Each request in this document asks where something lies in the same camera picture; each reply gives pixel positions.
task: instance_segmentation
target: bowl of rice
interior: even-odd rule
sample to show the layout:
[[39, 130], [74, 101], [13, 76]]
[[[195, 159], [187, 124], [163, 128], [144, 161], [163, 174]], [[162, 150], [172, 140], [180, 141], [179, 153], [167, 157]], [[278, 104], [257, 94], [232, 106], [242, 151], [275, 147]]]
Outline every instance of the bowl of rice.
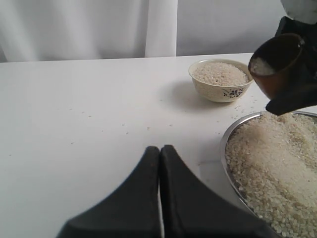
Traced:
[[229, 59], [206, 59], [189, 67], [196, 91], [204, 98], [229, 103], [241, 98], [253, 78], [248, 66]]
[[225, 132], [221, 162], [244, 205], [274, 237], [317, 237], [317, 115], [245, 116]]

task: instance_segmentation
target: pile of rice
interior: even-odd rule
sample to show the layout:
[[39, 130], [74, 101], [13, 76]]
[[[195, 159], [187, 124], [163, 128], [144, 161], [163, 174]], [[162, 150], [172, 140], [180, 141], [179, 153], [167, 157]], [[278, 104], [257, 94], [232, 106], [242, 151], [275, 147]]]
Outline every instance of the pile of rice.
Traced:
[[247, 204], [283, 237], [317, 237], [317, 125], [310, 117], [263, 116], [226, 146]]
[[265, 60], [255, 58], [251, 61], [251, 71], [258, 75], [271, 75], [276, 71]]
[[198, 67], [193, 77], [200, 82], [219, 86], [240, 86], [249, 82], [242, 70], [221, 62], [209, 62]]

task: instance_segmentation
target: brown cup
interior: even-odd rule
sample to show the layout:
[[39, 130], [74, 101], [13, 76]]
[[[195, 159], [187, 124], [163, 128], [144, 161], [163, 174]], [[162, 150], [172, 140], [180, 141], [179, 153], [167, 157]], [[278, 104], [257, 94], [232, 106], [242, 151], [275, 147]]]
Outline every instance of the brown cup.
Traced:
[[[271, 100], [295, 84], [303, 65], [302, 38], [296, 34], [282, 34], [261, 45], [252, 55], [248, 69], [256, 84]], [[275, 69], [274, 74], [259, 75], [251, 71], [252, 60], [261, 58]]]

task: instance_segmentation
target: white table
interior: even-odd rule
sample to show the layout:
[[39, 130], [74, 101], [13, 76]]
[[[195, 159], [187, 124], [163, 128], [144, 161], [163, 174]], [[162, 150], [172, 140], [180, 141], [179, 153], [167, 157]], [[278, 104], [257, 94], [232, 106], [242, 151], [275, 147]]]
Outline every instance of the white table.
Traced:
[[187, 70], [198, 60], [250, 57], [0, 64], [0, 237], [55, 237], [117, 188], [149, 145], [174, 145], [196, 176], [239, 205], [219, 142], [268, 100], [254, 83], [235, 103], [206, 101]]

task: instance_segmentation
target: ceramic bowl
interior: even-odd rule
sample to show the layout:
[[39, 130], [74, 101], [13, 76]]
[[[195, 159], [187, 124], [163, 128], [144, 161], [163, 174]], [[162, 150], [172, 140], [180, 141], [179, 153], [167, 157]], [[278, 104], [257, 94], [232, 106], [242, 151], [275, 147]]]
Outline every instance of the ceramic bowl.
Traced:
[[[231, 64], [238, 69], [242, 70], [248, 77], [249, 82], [239, 86], [219, 86], [219, 85], [212, 85], [204, 82], [198, 81], [194, 76], [194, 71], [198, 68], [203, 66], [206, 63], [211, 62], [221, 62]], [[238, 61], [229, 60], [229, 59], [206, 59], [201, 60], [196, 63], [193, 63], [189, 67], [189, 75], [193, 79], [193, 83], [195, 85], [196, 91], [203, 96], [204, 98], [217, 102], [217, 103], [229, 103], [241, 98], [242, 95], [247, 91], [250, 84], [253, 82], [253, 78], [249, 73], [248, 66]]]

